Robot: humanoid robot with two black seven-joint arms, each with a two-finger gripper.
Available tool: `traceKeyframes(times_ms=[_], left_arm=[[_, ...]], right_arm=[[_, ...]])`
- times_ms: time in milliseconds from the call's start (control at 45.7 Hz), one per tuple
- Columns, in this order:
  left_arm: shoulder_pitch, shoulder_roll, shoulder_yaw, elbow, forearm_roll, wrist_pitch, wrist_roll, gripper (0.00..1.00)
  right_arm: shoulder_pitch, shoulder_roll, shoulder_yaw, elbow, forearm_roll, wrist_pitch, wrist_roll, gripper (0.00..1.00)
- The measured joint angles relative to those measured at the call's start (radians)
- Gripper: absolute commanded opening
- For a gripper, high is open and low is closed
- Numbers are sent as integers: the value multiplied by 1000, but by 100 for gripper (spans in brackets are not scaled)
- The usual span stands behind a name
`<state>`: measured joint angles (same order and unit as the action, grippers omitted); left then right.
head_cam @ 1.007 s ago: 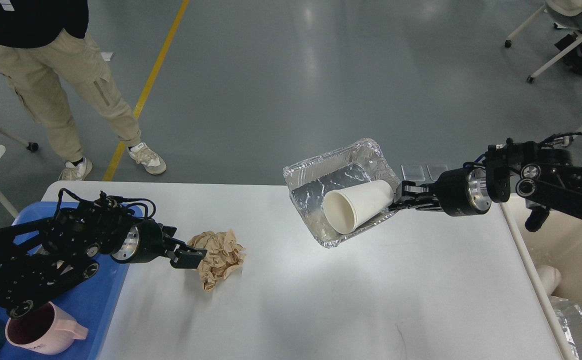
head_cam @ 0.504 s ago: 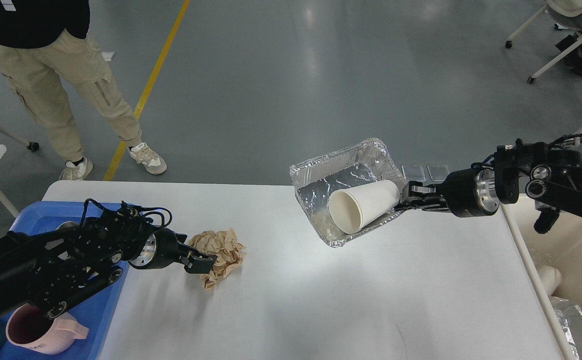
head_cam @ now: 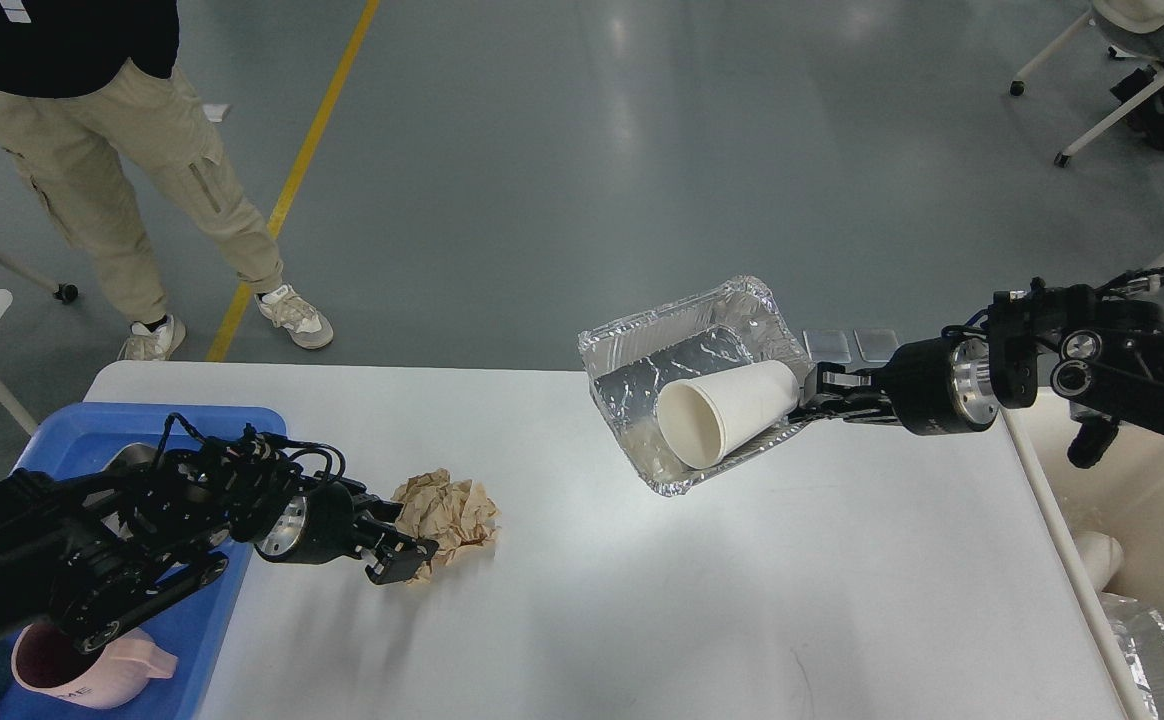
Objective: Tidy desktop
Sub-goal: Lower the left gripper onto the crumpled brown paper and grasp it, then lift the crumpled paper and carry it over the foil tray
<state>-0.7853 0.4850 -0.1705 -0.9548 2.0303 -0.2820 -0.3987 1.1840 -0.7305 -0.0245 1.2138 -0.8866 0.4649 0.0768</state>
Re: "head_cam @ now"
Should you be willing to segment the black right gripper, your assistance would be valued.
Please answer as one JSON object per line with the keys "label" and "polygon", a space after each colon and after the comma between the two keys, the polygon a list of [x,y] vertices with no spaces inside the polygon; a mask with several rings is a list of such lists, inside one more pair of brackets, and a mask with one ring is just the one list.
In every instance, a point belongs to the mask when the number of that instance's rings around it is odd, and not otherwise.
{"label": "black right gripper", "polygon": [[883,366],[816,363],[807,375],[812,400],[792,411],[792,423],[902,425],[917,436],[984,432],[999,411],[988,356],[978,337],[939,337],[897,347]]}

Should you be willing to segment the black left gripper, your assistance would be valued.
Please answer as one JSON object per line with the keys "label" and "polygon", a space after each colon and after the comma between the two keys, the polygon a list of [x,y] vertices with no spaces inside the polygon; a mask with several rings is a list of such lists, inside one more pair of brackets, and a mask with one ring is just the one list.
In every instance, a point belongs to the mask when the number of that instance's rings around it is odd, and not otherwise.
{"label": "black left gripper", "polygon": [[[364,557],[372,584],[409,582],[434,559],[439,542],[390,527],[403,509],[403,502],[372,496],[357,484],[331,482],[291,498],[267,536],[254,542],[254,551],[268,562],[304,565]],[[371,527],[359,530],[367,525]]]}

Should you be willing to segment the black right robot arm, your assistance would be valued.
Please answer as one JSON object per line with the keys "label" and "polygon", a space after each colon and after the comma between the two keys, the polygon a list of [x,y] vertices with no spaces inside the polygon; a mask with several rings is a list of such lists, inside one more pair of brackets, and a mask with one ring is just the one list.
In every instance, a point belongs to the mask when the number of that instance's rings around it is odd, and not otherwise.
{"label": "black right robot arm", "polygon": [[989,429],[1003,409],[1025,409],[1039,392],[1038,357],[1053,354],[1048,383],[1079,425],[1067,457],[1088,469],[1121,425],[1164,437],[1164,314],[1147,299],[1164,266],[1112,281],[999,291],[967,322],[906,343],[883,365],[818,363],[803,378],[788,423],[838,419],[903,427],[916,436]]}

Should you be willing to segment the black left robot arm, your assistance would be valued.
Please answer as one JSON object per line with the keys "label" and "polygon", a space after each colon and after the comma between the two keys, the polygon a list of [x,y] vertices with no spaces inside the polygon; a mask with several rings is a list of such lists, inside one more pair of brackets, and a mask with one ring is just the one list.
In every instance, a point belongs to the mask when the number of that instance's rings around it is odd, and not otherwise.
{"label": "black left robot arm", "polygon": [[148,459],[56,480],[19,469],[0,482],[0,639],[50,623],[90,655],[215,583],[222,542],[277,564],[362,559],[376,585],[413,579],[439,546],[410,536],[402,502],[345,477],[325,443],[244,427],[190,448],[166,437]]}

